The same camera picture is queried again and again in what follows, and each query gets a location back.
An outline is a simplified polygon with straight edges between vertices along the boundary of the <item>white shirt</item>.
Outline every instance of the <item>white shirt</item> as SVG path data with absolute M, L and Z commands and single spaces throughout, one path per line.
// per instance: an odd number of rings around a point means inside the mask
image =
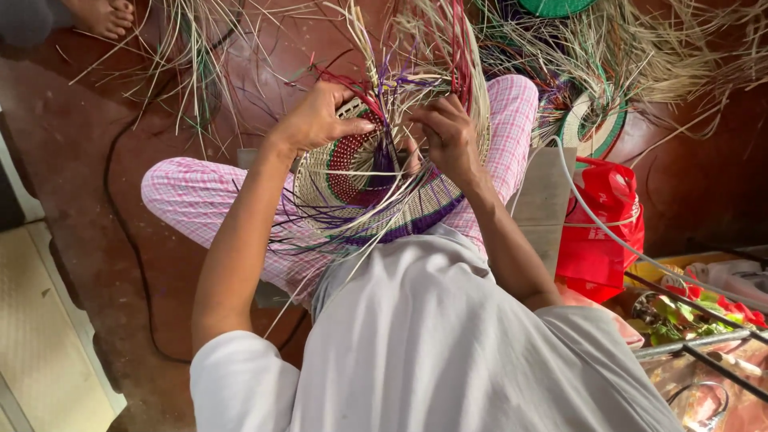
M 530 312 L 441 229 L 374 248 L 324 305 L 300 372 L 246 331 L 208 342 L 190 370 L 197 429 L 682 430 L 604 311 Z

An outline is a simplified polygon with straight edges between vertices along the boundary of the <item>red tiled floor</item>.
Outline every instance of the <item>red tiled floor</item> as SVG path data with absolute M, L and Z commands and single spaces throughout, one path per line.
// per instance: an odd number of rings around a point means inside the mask
M 270 6 L 300 3 L 272 2 Z M 383 5 L 372 4 L 362 6 L 368 24 L 375 27 Z M 273 70 L 293 77 L 309 64 L 313 52 L 315 60 L 328 61 L 349 48 L 349 41 L 333 24 L 326 19 L 286 18 L 282 22 L 285 31 L 278 34 L 274 22 L 262 20 L 260 41 L 271 52 Z M 128 399 L 126 411 L 112 429 L 189 430 L 194 427 L 194 417 L 188 368 L 164 361 L 151 345 L 137 262 L 108 207 L 101 183 L 112 138 L 140 111 L 141 104 L 121 96 L 135 83 L 94 85 L 104 71 L 132 67 L 141 60 L 119 53 L 85 80 L 68 85 L 109 49 L 106 43 L 59 32 L 28 60 L 1 60 L 0 105 L 15 140 L 12 150 L 17 164 L 45 208 L 61 256 L 60 271 L 93 322 L 104 367 Z M 246 43 L 238 42 L 227 59 L 229 79 L 241 88 L 236 110 L 241 131 L 272 123 L 256 106 L 260 90 L 274 111 L 282 111 L 300 97 L 299 91 L 282 85 L 267 69 L 263 53 L 258 67 L 245 61 L 250 50 Z M 353 55 L 342 58 L 334 71 L 356 75 L 354 61 Z M 258 77 L 260 90 L 253 77 Z M 681 251 L 689 235 L 734 245 L 768 243 L 768 229 L 761 219 L 766 205 L 755 199 L 766 185 L 761 174 L 768 150 L 758 127 L 766 114 L 765 96 L 765 88 L 734 94 L 712 138 L 676 138 L 637 166 L 650 254 Z M 226 112 L 217 119 L 221 141 L 234 135 L 233 125 Z M 190 140 L 193 132 L 183 128 L 176 136 L 174 127 L 168 111 L 151 106 L 139 125 L 118 142 L 109 184 L 145 264 L 157 342 L 164 352 L 188 358 L 191 302 L 205 250 L 164 226 L 143 208 L 139 194 L 144 172 L 157 161 L 181 155 L 203 157 L 200 142 Z M 642 118 L 632 116 L 612 157 L 620 160 L 632 155 L 659 135 L 663 133 L 646 128 Z M 251 135 L 243 139 L 245 147 L 257 142 L 258 137 Z M 227 164 L 234 164 L 239 145 L 238 140 L 230 141 L 224 154 L 215 144 L 204 143 L 210 160 Z M 286 313 L 270 340 L 281 343 L 298 313 Z M 258 310 L 253 316 L 256 332 L 261 334 L 276 312 Z M 309 327 L 305 322 L 295 342 L 283 351 L 296 366 Z

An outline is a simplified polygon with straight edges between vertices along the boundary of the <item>red plastic bag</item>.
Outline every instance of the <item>red plastic bag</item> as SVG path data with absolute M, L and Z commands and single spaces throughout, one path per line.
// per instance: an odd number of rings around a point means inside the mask
M 634 172 L 599 159 L 576 160 L 589 165 L 574 173 L 584 202 L 614 234 L 642 252 L 645 226 Z M 636 259 L 594 223 L 571 193 L 555 272 L 566 285 L 601 303 L 623 291 L 624 270 Z

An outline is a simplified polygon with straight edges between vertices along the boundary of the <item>pink checkered pants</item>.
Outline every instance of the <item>pink checkered pants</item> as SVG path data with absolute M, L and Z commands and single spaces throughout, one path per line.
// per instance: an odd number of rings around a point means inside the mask
M 502 202 L 507 202 L 523 178 L 538 93 L 527 78 L 506 75 L 488 83 L 488 96 L 492 133 L 485 167 L 493 177 Z M 168 159 L 146 173 L 141 182 L 141 197 L 152 213 L 208 248 L 246 174 L 247 171 L 229 165 L 190 158 Z M 293 176 L 288 174 L 285 188 L 292 187 Z M 275 222 L 285 220 L 283 204 L 278 207 Z M 487 256 L 480 228 L 466 200 L 442 223 L 466 236 Z M 308 300 L 322 269 L 331 259 L 329 255 L 312 251 L 298 256 L 268 251 L 261 278 L 290 294 L 299 290 L 295 295 L 297 301 Z

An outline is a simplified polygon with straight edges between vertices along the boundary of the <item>woven hat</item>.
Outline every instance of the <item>woven hat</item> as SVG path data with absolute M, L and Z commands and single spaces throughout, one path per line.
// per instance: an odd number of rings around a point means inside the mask
M 596 128 L 589 128 L 584 121 L 590 105 L 590 95 L 586 92 L 576 99 L 565 116 L 560 139 L 564 147 L 576 147 L 578 156 L 605 159 L 624 127 L 627 102 L 621 102 L 619 109 L 613 110 Z
M 562 18 L 589 7 L 596 0 L 518 0 L 530 13 L 544 18 Z
M 386 133 L 378 115 L 358 98 L 342 106 L 339 118 L 364 118 L 379 126 L 364 135 L 349 135 L 330 145 L 310 151 L 293 180 L 296 206 L 306 223 L 318 232 L 329 232 L 339 224 L 357 221 L 330 239 L 364 246 L 382 234 L 387 243 L 409 234 L 421 234 L 440 222 L 463 199 L 461 191 L 436 168 L 422 171 L 410 182 L 407 199 L 382 206 L 406 179 L 397 175 L 368 174 L 399 171 L 393 149 L 382 149 Z M 490 125 L 478 131 L 478 150 L 485 163 L 490 142 Z

